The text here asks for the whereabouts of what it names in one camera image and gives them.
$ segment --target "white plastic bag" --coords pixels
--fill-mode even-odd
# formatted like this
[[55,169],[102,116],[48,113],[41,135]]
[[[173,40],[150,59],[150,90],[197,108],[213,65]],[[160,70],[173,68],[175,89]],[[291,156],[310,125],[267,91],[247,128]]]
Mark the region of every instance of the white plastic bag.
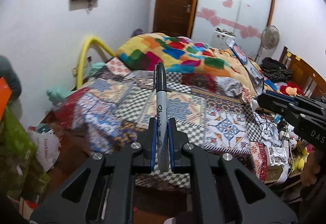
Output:
[[28,128],[28,134],[30,139],[38,146],[35,154],[36,158],[42,165],[44,171],[47,172],[53,167],[59,157],[59,139],[52,129],[39,133],[35,131],[35,127],[30,126]]

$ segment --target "sharpie marker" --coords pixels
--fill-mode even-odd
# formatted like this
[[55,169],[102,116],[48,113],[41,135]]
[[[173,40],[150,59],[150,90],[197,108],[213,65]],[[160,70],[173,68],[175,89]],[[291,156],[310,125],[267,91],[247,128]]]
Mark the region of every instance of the sharpie marker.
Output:
[[156,88],[157,159],[161,172],[169,169],[169,142],[167,135],[167,87],[162,62],[155,65],[154,88]]

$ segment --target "box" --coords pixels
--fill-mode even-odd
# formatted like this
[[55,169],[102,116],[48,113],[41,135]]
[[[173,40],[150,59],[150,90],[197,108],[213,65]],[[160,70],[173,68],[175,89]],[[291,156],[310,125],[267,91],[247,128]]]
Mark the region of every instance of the box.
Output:
[[276,169],[287,164],[287,155],[284,148],[265,147],[267,156],[267,168]]

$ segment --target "sliding wardrobe door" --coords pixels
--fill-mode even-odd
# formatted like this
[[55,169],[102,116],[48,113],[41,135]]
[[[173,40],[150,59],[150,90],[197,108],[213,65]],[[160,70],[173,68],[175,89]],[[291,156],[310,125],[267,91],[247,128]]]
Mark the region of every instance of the sliding wardrobe door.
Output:
[[233,32],[240,3],[241,0],[198,0],[191,39],[211,44],[217,27]]
[[234,40],[253,59],[260,47],[261,33],[267,26],[271,4],[272,0],[241,0]]

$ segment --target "orange folder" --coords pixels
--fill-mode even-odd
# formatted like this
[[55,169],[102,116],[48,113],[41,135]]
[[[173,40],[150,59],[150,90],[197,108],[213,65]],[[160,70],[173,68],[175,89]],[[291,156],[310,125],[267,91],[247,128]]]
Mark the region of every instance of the orange folder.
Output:
[[4,77],[0,78],[0,120],[11,94],[12,91]]

